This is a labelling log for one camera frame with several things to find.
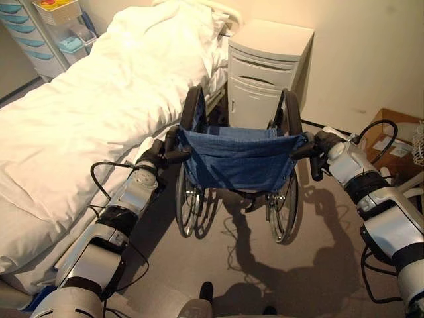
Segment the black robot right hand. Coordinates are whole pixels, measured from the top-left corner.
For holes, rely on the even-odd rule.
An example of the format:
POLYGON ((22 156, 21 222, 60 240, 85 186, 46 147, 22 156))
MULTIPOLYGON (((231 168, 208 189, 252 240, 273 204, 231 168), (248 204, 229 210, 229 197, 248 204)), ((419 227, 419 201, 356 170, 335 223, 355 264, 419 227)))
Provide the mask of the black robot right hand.
POLYGON ((307 138, 307 142, 294 151, 291 156, 296 160, 309 158, 312 179, 321 181, 323 179, 322 169, 324 167, 328 169, 329 166, 327 164, 328 152, 338 143, 343 143, 345 139, 324 130, 320 130, 315 135, 310 132, 306 132, 304 135, 307 138))

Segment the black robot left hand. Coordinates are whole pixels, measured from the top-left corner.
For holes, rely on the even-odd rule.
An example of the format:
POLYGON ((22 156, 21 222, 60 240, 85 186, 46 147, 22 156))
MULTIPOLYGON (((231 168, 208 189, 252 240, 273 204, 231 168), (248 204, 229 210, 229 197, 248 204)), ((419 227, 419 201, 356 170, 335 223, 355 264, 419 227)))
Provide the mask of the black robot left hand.
POLYGON ((191 147, 178 148, 179 125, 172 126, 165 134, 164 141, 155 139, 152 146, 136 161, 135 166, 152 164, 153 168, 165 169, 169 165, 181 164, 191 156, 191 147))

